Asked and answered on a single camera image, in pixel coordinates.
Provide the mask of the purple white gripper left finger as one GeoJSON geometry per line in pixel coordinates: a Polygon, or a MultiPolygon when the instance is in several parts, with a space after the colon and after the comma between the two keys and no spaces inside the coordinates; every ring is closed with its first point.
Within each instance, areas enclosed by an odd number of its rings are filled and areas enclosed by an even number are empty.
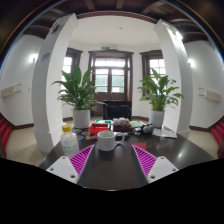
{"type": "Polygon", "coordinates": [[[90,145],[70,157],[61,156],[47,169],[47,171],[77,184],[93,149],[94,145],[90,145]]]}

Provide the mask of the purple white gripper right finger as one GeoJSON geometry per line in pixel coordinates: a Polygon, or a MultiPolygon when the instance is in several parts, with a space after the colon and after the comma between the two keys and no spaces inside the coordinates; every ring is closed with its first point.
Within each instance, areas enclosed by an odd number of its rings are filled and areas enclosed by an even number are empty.
{"type": "Polygon", "coordinates": [[[132,148],[148,183],[155,182],[178,171],[178,168],[165,156],[156,157],[135,144],[132,145],[132,148]]]}

